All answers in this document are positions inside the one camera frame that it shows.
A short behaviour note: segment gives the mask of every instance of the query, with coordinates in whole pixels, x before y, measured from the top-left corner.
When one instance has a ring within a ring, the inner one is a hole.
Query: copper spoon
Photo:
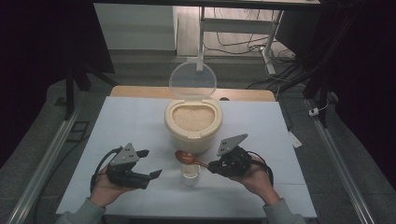
[[[190,153],[190,152],[178,150],[175,152],[175,156],[178,161],[180,161],[181,163],[183,163],[185,165],[198,164],[198,165],[204,166],[205,168],[208,167],[207,164],[204,164],[203,162],[195,159],[194,155],[192,155],[192,153]]]

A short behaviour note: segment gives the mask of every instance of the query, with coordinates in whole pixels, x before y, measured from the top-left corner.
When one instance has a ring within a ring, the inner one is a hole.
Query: white tabletop
[[[148,175],[163,169],[147,189],[121,195],[106,213],[128,217],[262,218],[263,202],[239,183],[203,168],[194,187],[181,182],[180,163],[164,122],[170,100],[107,97],[57,213],[76,212],[90,195],[90,178],[99,161],[113,148],[131,142],[135,150],[148,149],[134,172]],[[239,146],[259,153],[273,169],[275,189],[293,213],[316,217],[304,177],[291,145],[278,103],[219,102],[223,124],[216,144],[199,159],[218,160],[221,139],[247,133]]]

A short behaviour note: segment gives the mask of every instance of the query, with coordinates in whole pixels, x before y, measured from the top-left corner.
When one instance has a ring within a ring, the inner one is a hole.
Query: person's arm
[[[107,178],[106,168],[99,171],[90,198],[85,200],[76,213],[63,213],[56,224],[97,223],[105,213],[106,206],[114,203],[122,193],[133,190],[112,184]]]
[[[250,169],[243,176],[230,177],[245,188],[258,195],[265,206],[263,210],[267,215],[268,223],[271,224],[305,224],[304,218],[297,214],[294,215],[286,204],[285,199],[281,199],[271,185],[268,174],[259,166],[251,164]]]

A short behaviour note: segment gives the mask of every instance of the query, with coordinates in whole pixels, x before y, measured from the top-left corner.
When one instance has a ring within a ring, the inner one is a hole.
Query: transparent lid
[[[169,78],[172,93],[180,98],[206,98],[215,92],[215,73],[203,63],[203,70],[197,71],[197,63],[179,65]]]

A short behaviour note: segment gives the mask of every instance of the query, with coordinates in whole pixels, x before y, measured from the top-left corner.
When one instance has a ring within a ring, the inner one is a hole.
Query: white wall
[[[177,48],[176,7],[94,4],[108,49]]]

